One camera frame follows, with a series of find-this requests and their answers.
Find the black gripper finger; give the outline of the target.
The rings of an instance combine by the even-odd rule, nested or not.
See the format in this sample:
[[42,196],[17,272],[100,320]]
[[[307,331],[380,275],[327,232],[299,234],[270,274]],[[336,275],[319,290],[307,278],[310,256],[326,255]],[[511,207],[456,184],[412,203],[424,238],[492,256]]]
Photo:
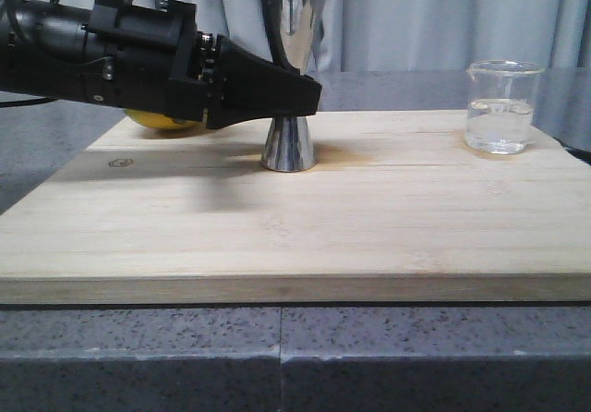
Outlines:
[[220,36],[211,72],[206,127],[221,129],[269,117],[314,115],[321,85],[278,67]]

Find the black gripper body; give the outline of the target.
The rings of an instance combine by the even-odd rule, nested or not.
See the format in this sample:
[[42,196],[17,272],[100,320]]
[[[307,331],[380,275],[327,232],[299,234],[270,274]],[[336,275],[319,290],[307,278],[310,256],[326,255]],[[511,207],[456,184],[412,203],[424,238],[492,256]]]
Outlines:
[[225,122],[226,39],[198,30],[195,17],[195,5],[178,1],[165,10],[95,4],[83,25],[85,101]]

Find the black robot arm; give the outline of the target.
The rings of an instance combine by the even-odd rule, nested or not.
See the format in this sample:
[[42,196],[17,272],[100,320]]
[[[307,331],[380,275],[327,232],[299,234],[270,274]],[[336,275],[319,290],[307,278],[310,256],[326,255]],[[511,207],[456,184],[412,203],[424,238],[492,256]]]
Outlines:
[[123,6],[113,29],[89,10],[1,0],[4,91],[204,122],[220,129],[313,115],[321,87],[226,37],[197,29],[193,4]]

